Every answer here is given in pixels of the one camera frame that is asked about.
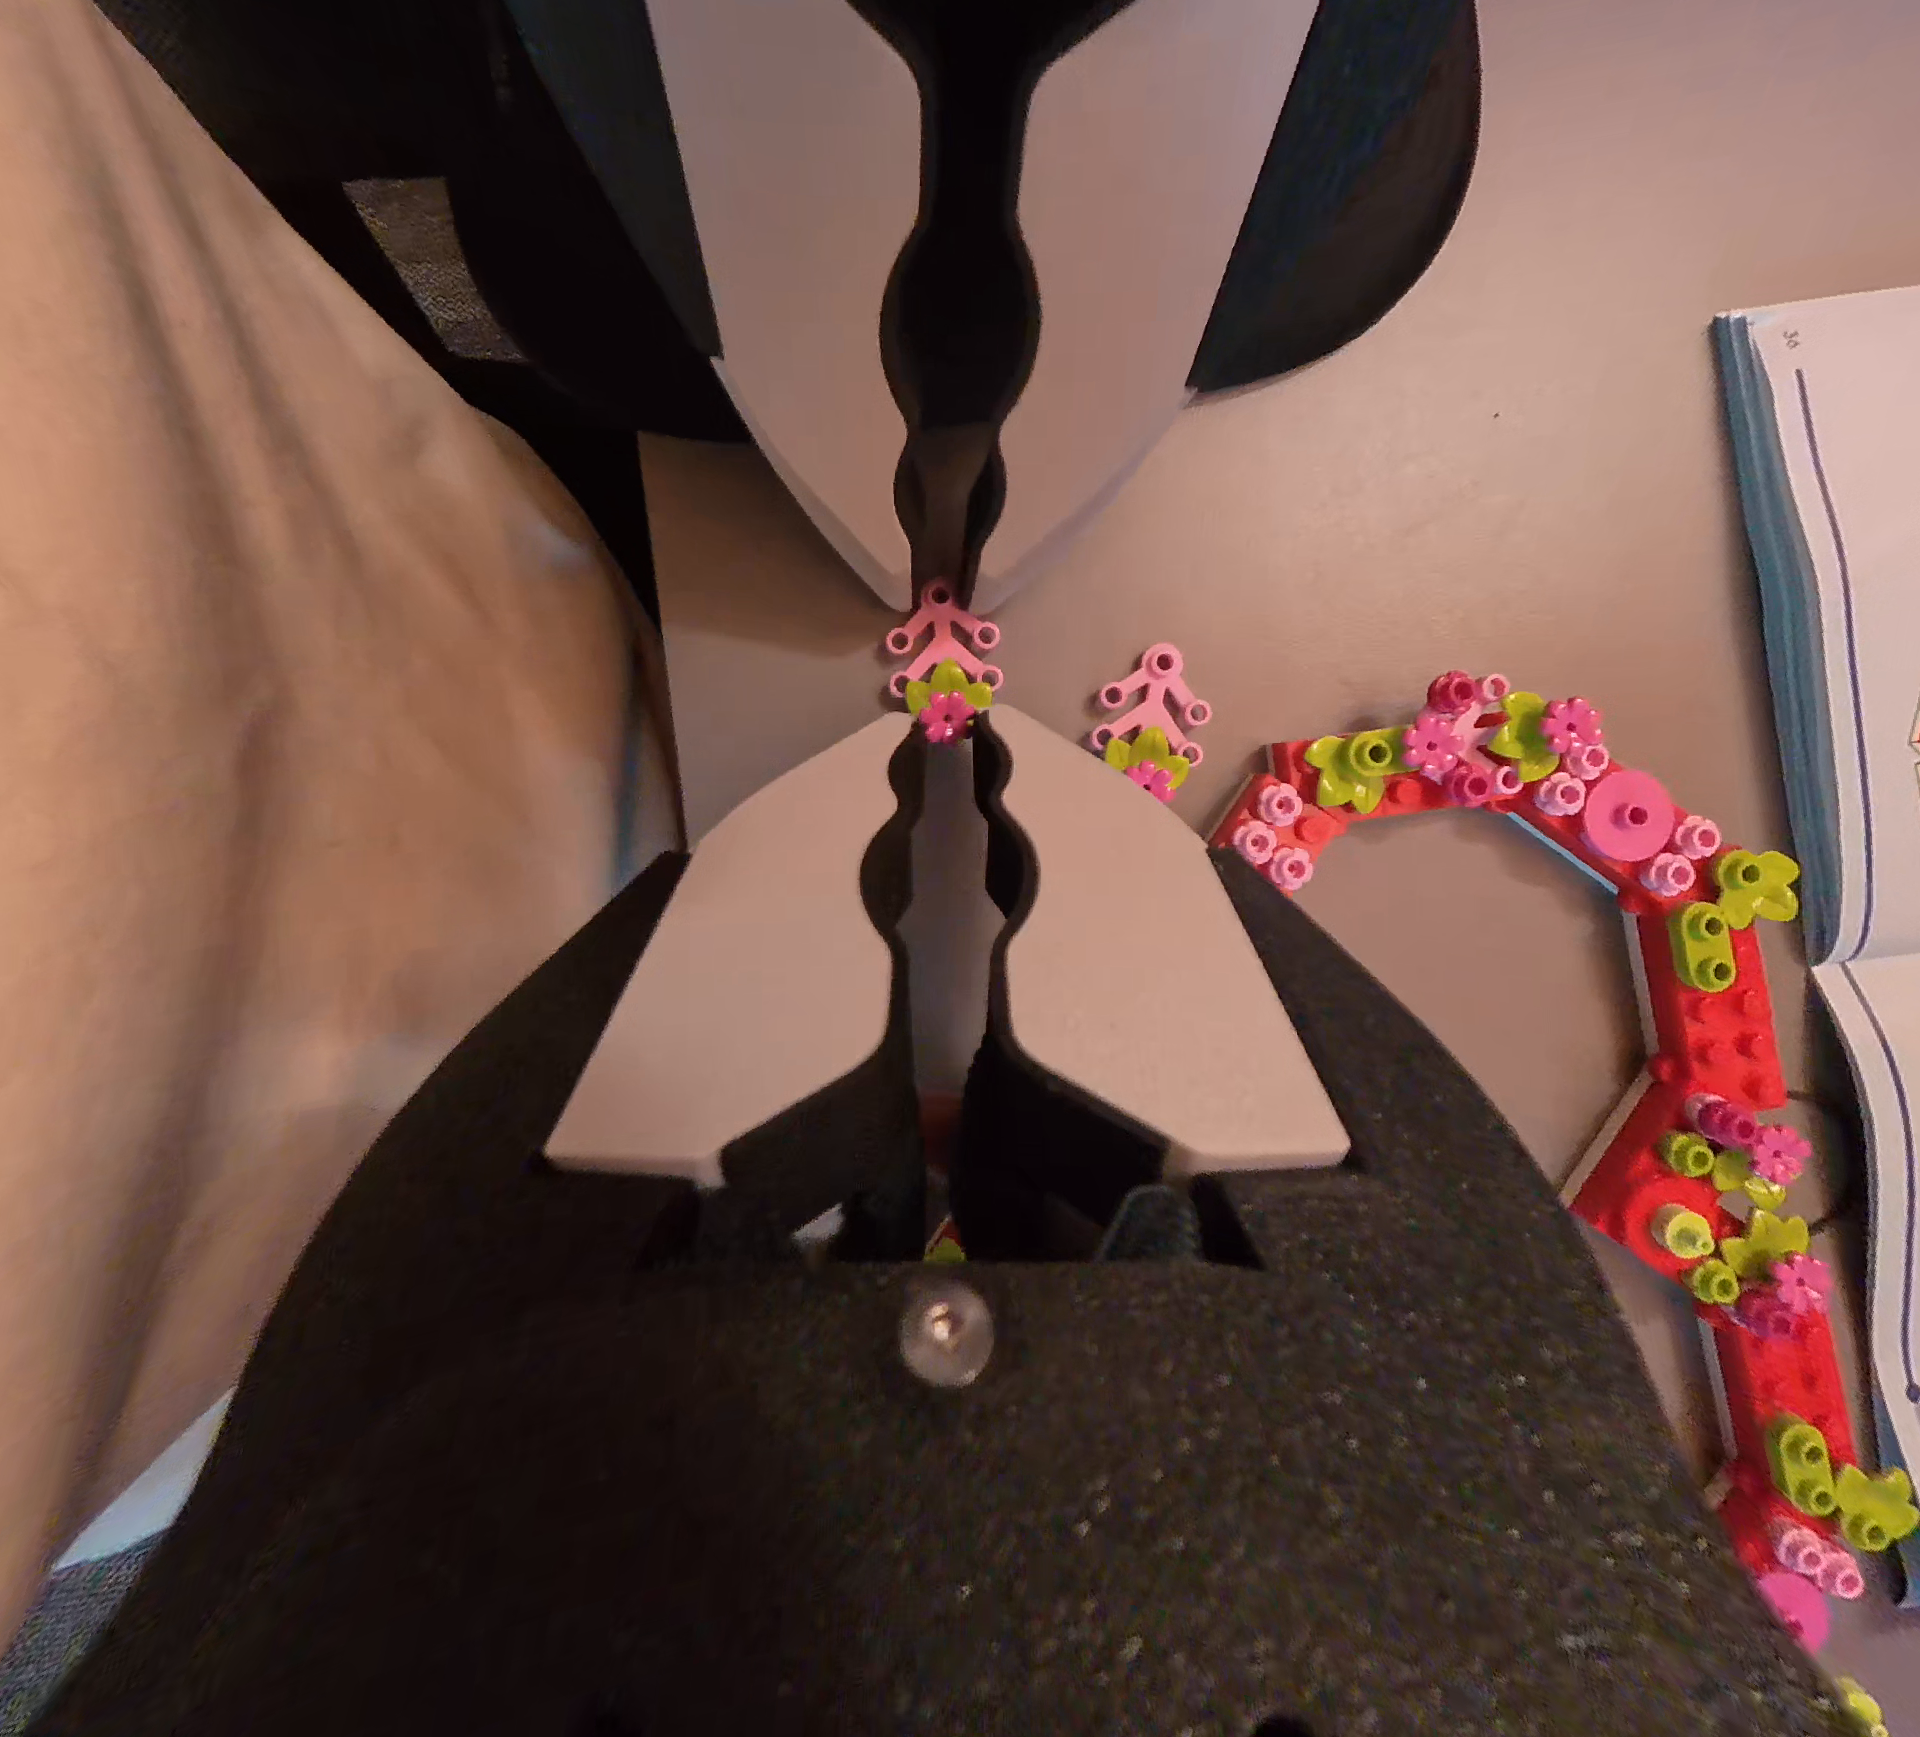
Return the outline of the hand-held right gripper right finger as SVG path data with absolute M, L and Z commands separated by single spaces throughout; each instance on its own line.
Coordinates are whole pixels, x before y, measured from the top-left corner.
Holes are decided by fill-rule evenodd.
M 1010 706 L 972 739 L 985 1025 L 959 1114 L 963 1245 L 1056 1245 L 1126 1194 L 1319 1171 L 1350 1134 L 1222 887 L 1164 805 Z

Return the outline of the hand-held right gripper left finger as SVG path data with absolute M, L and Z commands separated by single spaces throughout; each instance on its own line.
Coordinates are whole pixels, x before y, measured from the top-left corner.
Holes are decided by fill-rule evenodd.
M 561 1168 L 732 1193 L 786 1231 L 918 1184 L 898 983 L 921 761 L 882 717 L 691 848 L 564 1114 Z

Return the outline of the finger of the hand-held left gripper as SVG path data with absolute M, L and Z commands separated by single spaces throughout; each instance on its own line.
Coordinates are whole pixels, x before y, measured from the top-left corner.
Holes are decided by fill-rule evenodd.
M 759 453 L 899 610 L 905 424 L 882 309 L 921 198 L 921 96 L 849 0 L 643 0 L 720 349 Z
M 1046 570 L 1187 404 L 1319 3 L 1130 0 L 1037 77 L 1018 226 L 1040 333 L 998 434 L 977 610 Z

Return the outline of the pink branch piece with flower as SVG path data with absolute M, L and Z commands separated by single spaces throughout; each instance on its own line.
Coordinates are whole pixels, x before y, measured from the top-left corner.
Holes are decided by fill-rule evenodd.
M 1096 692 L 1102 720 L 1084 739 L 1104 764 L 1164 805 L 1203 763 L 1196 732 L 1213 715 L 1213 706 L 1189 689 L 1183 659 L 1170 641 L 1150 644 L 1128 676 Z
M 963 608 L 950 581 L 934 578 L 912 615 L 885 637 L 885 652 L 899 660 L 885 692 L 899 701 L 924 742 L 944 747 L 967 739 L 1004 680 L 990 660 L 1000 625 Z

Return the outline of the red brick wreath with flowers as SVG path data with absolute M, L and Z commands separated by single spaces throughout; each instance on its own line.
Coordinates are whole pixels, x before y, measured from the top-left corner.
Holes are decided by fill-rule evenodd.
M 1797 917 L 1800 869 L 1620 763 L 1585 699 L 1461 670 L 1436 676 L 1407 722 L 1270 745 L 1207 844 L 1290 897 L 1345 832 L 1433 813 L 1523 828 L 1616 898 L 1644 1069 L 1561 1203 L 1692 1299 L 1723 1440 L 1710 1508 L 1816 1656 L 1865 1564 L 1913 1537 L 1915 1492 L 1861 1464 L 1833 1271 L 1790 1211 L 1812 1145 L 1785 1119 L 1759 932 Z

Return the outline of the grey woven cloth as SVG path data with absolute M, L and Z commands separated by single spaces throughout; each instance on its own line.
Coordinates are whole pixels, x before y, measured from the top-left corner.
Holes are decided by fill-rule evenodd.
M 169 1534 L 151 1534 L 100 1558 L 62 1565 L 38 1591 L 2 1662 L 2 1734 L 19 1736 L 125 1605 Z

